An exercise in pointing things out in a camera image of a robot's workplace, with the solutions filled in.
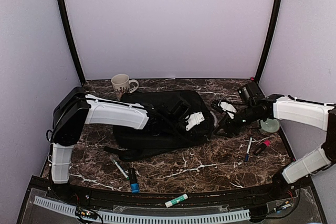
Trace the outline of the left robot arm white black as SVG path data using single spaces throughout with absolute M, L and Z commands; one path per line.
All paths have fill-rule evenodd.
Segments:
M 53 191 L 63 201 L 74 197 L 69 186 L 69 166 L 74 146 L 80 139 L 86 124 L 106 124 L 142 130 L 151 119 L 160 119 L 172 128 L 173 134 L 186 140 L 173 125 L 172 120 L 159 113 L 153 106 L 140 103 L 124 103 L 86 94 L 82 87 L 73 88 L 56 106 L 53 127 L 46 133 L 51 144 L 51 169 L 49 178 Z

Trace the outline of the black student bag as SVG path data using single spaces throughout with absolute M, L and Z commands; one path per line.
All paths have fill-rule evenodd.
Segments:
M 124 94 L 121 101 L 153 106 L 159 113 L 171 119 L 178 132 L 186 138 L 183 140 L 174 135 L 172 128 L 160 119 L 151 119 L 150 124 L 142 130 L 114 126 L 113 136 L 119 149 L 105 146 L 104 151 L 118 155 L 125 162 L 140 161 L 179 148 L 203 145 L 214 129 L 214 117 L 195 91 L 135 92 Z M 185 118 L 196 112 L 202 112 L 205 120 L 187 131 Z

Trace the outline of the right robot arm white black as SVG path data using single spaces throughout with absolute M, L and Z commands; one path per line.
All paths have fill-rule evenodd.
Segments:
M 326 140 L 314 151 L 306 154 L 273 175 L 268 195 L 280 199 L 288 185 L 299 179 L 327 169 L 335 164 L 335 104 L 319 103 L 294 98 L 290 95 L 265 96 L 256 82 L 238 89 L 244 109 L 236 111 L 233 102 L 214 100 L 211 107 L 225 116 L 219 121 L 215 135 L 237 136 L 240 129 L 258 120 L 276 119 L 302 123 L 325 131 Z

